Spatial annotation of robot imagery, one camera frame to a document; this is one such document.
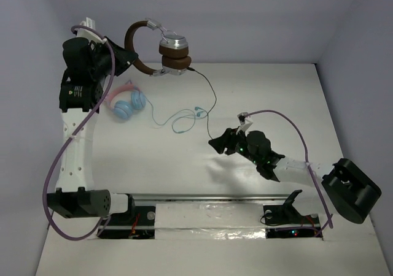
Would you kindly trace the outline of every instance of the wall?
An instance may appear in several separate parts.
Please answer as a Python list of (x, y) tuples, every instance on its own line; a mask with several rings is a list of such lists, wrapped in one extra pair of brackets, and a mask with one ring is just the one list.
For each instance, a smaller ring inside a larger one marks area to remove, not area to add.
[[(123, 44), (152, 17), (187, 37), (199, 63), (316, 63), (352, 0), (66, 0), (75, 20)], [(158, 62), (158, 31), (135, 34), (141, 59)]]
[(344, 155), (382, 189), (372, 212), (393, 269), (393, 0), (355, 0), (317, 65)]
[(41, 193), (62, 140), (67, 12), (61, 0), (0, 0), (1, 275), (34, 275), (46, 237)]

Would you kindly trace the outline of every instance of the white table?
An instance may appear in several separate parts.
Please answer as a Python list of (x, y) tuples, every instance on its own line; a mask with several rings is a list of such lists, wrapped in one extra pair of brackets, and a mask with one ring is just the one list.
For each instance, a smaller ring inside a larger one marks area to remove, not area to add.
[[(244, 111), (275, 109), (291, 118), (309, 146), (310, 160), (334, 163), (340, 146), (321, 85), (312, 64), (194, 64), (217, 92), (211, 113), (213, 136), (238, 126)], [(147, 77), (132, 69), (116, 80), (137, 84), (163, 121), (179, 109), (209, 109), (213, 96), (196, 73), (182, 77)], [(273, 150), (304, 159), (297, 133), (276, 115), (253, 117)], [(219, 156), (207, 144), (206, 120), (185, 134), (170, 125), (157, 129), (151, 107), (122, 123), (103, 107), (95, 131), (93, 176), (97, 189), (118, 193), (221, 194), (224, 196), (289, 194), (302, 188), (261, 178), (240, 156)], [(62, 220), (68, 233), (82, 235), (93, 219)], [(339, 215), (335, 228), (319, 239), (255, 240), (84, 240), (68, 242), (49, 230), (37, 275), (389, 275), (372, 223), (354, 225)]]

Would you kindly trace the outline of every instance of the ear cushion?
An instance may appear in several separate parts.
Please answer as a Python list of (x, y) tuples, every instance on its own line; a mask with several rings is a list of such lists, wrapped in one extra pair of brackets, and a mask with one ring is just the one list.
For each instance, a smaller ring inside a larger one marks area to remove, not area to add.
[(129, 102), (119, 100), (115, 103), (113, 113), (123, 120), (128, 120), (133, 114), (133, 108)]
[(186, 56), (180, 59), (172, 59), (166, 56), (162, 56), (162, 65), (171, 69), (186, 69), (191, 65), (191, 57)]
[(143, 109), (146, 106), (146, 97), (143, 92), (132, 91), (131, 92), (131, 105), (134, 109)]
[(189, 54), (189, 47), (187, 46), (186, 48), (182, 48), (182, 49), (172, 49), (160, 45), (160, 47), (158, 48), (158, 52), (160, 52), (160, 54), (163, 56), (172, 59), (179, 59), (179, 58), (186, 57)]

